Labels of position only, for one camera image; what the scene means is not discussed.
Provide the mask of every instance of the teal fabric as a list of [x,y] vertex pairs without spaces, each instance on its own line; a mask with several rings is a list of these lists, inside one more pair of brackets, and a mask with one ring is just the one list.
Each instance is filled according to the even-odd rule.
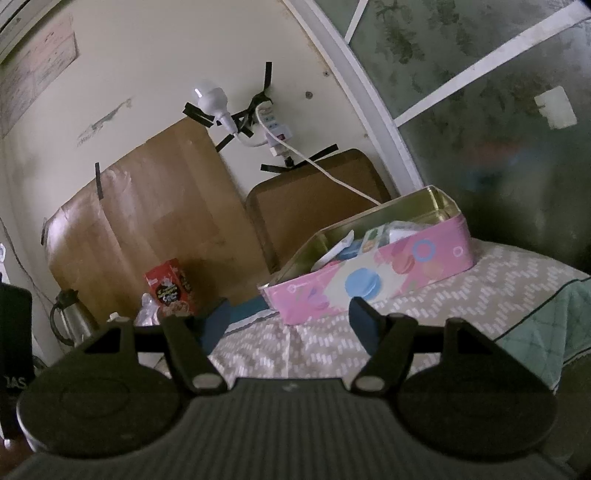
[[565,363],[591,352],[591,280],[574,280],[496,340],[554,389]]

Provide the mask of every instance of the beige wall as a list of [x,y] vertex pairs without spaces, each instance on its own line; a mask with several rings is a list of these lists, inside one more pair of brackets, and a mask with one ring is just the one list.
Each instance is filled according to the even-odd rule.
[[[12,212],[39,285],[57,292],[39,243],[44,217],[102,169],[183,117],[195,80],[224,88],[230,110],[245,108],[273,61],[270,96],[304,153],[338,143],[364,151],[385,173],[345,94],[308,38],[277,0],[74,0],[57,14],[73,18],[79,58],[26,111],[4,139]],[[305,98],[305,92],[313,98]],[[78,136],[131,98],[113,120],[78,146]],[[225,136],[211,131],[214,141]],[[245,196],[272,174],[268,149],[232,142],[223,159]]]

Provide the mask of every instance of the white cable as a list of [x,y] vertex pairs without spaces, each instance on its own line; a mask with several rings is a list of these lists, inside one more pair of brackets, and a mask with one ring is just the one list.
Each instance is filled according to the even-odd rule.
[[235,133],[233,135],[245,147],[251,147],[251,148],[262,147],[263,145],[267,145],[267,143],[268,143],[267,139],[264,139],[262,142],[259,142],[259,143],[250,143],[250,142],[247,142],[246,140],[244,140],[238,133]]
[[273,133],[271,133],[271,131],[267,128],[267,126],[261,120],[261,115],[259,113],[259,109],[261,108],[261,106],[262,106],[262,103],[259,103],[259,105],[256,106],[256,108],[255,108],[255,115],[256,115],[256,119],[258,120],[259,124],[263,127],[263,129],[265,130],[265,132],[267,132],[267,134],[269,134],[271,137],[273,137],[277,142],[279,142],[285,148],[289,148],[289,150],[291,150],[293,153],[295,153],[298,157],[303,158],[309,164],[313,165],[315,168],[318,168],[318,170],[320,170],[324,175],[326,175],[328,178],[330,178],[333,182],[338,183],[339,185],[345,187],[346,189],[351,190],[352,192],[356,193],[357,195],[362,196],[364,199],[368,199],[370,202],[372,202],[372,203],[374,203],[376,205],[382,205],[377,200],[374,200],[373,198],[371,198],[369,195],[366,195],[363,192],[360,192],[359,190],[354,189],[351,185],[347,185],[344,181],[340,181],[339,179],[334,178],[330,173],[328,173],[325,169],[323,169],[316,162],[310,160],[303,153],[297,151],[294,147],[292,147],[291,145],[287,144],[283,140],[280,140],[275,135],[273,135]]

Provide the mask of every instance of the red snack box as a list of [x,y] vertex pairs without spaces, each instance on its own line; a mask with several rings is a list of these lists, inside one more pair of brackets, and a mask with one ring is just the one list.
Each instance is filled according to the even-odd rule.
[[164,316],[195,313],[193,290],[176,258],[150,270],[145,279],[150,286],[150,293],[162,306]]

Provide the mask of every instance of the pink tin box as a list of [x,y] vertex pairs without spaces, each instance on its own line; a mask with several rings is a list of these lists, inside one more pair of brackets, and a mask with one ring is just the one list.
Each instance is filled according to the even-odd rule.
[[[413,236],[309,273],[312,265],[351,230],[355,238],[394,220],[432,225]],[[391,200],[310,238],[260,288],[288,325],[346,312],[353,296],[370,303],[451,277],[474,265],[466,219],[434,186]]]

